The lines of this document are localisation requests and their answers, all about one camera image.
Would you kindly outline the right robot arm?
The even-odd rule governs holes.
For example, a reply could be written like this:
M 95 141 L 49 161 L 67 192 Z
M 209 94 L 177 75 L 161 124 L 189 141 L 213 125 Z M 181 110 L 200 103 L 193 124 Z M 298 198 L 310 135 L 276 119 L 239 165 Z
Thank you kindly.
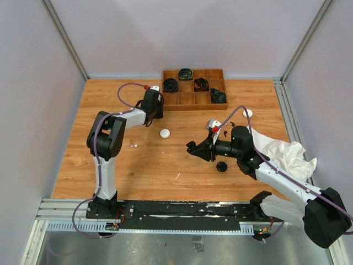
M 268 216 L 290 223 L 303 229 L 321 248 L 328 248 L 342 235 L 352 235 L 352 215 L 336 190 L 315 187 L 280 169 L 255 148 L 245 126 L 235 126 L 230 141 L 220 140 L 216 130 L 209 129 L 207 138 L 199 144 L 187 143 L 187 152 L 207 162 L 217 156 L 235 158 L 245 175 L 286 197 L 283 200 L 270 192 L 259 193 L 250 201 L 253 219 L 262 221 Z

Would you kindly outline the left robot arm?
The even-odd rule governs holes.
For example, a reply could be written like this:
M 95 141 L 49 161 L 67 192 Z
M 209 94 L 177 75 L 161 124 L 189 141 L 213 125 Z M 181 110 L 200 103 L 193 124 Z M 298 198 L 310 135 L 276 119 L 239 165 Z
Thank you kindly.
M 118 113 L 100 111 L 87 137 L 87 147 L 94 158 L 96 188 L 86 212 L 88 219 L 113 219 L 121 203 L 115 185 L 116 157 L 121 151 L 127 129 L 148 127 L 163 118 L 164 98 L 158 86 L 147 87 L 143 99 L 129 110 Z

